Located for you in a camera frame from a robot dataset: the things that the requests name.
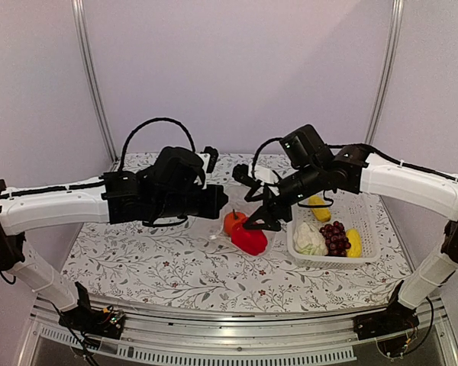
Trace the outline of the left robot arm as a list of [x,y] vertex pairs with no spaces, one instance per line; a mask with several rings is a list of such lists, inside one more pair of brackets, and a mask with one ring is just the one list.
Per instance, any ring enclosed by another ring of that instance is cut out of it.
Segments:
[[88,291],[39,256],[26,242],[26,231],[72,223],[139,221],[158,227],[165,218],[177,225],[189,217],[216,220],[228,202],[223,186],[206,182],[217,160],[211,147],[203,152],[165,147],[139,172],[119,168],[86,181],[24,190],[0,179],[0,271],[22,280],[82,331],[93,330],[98,314]]

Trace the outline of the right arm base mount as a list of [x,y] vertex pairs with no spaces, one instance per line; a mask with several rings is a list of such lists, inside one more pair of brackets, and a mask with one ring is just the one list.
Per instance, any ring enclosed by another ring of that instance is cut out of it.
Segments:
[[402,332],[402,335],[398,337],[378,342],[379,351],[389,358],[400,357],[406,353],[418,325],[419,320],[415,310],[398,302],[397,291],[391,296],[384,310],[353,318],[353,331],[359,340]]

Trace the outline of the red bell pepper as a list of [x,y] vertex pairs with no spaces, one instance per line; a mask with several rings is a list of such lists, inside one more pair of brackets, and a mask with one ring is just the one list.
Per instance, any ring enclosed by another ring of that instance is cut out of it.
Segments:
[[268,239],[262,230],[246,230],[243,224],[237,224],[231,233],[231,242],[241,251],[257,256],[268,246]]

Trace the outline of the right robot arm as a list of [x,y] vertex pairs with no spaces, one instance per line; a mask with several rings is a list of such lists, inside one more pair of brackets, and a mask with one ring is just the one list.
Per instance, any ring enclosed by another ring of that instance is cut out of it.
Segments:
[[448,220],[443,241],[397,286],[390,308],[380,314],[385,332],[396,332],[414,310],[458,269],[458,175],[401,162],[376,148],[358,143],[327,145],[316,129],[306,124],[279,139],[295,170],[275,182],[255,178],[247,171],[246,201],[261,206],[244,224],[248,230],[277,232],[292,220],[292,206],[324,191],[376,194],[431,210]]

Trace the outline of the yellow corn cob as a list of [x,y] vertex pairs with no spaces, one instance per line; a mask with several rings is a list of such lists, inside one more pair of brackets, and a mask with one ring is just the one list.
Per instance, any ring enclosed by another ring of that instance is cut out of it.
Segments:
[[331,220],[331,211],[328,208],[328,202],[317,195],[310,196],[308,205],[311,206],[311,211],[319,222],[328,222]]

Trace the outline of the orange mini pumpkin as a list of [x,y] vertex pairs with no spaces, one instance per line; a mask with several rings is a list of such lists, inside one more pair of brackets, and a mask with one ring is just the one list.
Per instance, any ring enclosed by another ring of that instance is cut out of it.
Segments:
[[231,236],[233,228],[245,221],[247,215],[240,211],[232,210],[224,216],[223,230],[228,235]]

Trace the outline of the yellow lemon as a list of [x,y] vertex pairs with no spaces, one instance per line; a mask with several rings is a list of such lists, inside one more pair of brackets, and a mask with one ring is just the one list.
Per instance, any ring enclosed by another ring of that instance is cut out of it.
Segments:
[[348,258],[360,258],[362,256],[362,241],[356,229],[349,229],[346,232],[350,247],[347,249]]

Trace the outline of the clear zip top bag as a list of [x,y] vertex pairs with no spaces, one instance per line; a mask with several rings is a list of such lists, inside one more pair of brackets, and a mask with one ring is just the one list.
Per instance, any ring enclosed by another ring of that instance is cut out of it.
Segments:
[[228,203],[222,208],[216,220],[203,220],[203,237],[223,246],[239,249],[241,252],[261,256],[268,253],[276,241],[276,234],[267,230],[247,230],[243,223],[258,208],[257,202],[246,202],[247,189],[240,185],[224,189]]

